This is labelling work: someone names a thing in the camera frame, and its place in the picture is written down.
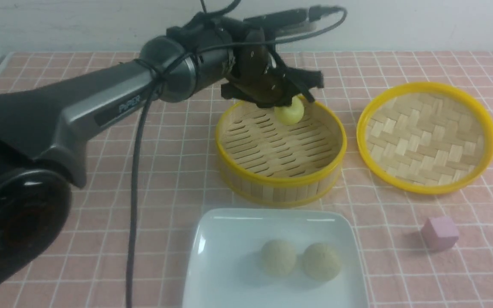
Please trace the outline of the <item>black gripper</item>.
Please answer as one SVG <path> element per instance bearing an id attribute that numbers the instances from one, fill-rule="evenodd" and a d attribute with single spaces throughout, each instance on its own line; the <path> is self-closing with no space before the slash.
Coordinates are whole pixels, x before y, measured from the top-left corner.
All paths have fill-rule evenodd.
<path id="1" fill-rule="evenodd" d="M 224 99 L 238 99 L 257 107 L 285 107 L 294 96 L 315 102 L 311 89 L 324 87 L 321 71 L 289 67 L 276 52 L 274 33 L 262 28 L 227 28 L 233 43 L 234 64 L 227 83 L 221 86 Z"/>

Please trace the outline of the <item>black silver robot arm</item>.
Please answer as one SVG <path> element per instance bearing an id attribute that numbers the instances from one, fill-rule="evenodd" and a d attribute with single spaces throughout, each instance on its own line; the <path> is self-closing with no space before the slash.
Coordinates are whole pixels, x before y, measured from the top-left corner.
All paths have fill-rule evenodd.
<path id="1" fill-rule="evenodd" d="M 226 79 L 225 99 L 283 107 L 312 102 L 320 71 L 290 68 L 260 18 L 198 14 L 151 39 L 137 59 L 0 94 L 0 284 L 55 241 L 71 210 L 71 186 L 86 184 L 90 139 L 153 100 L 179 103 Z"/>

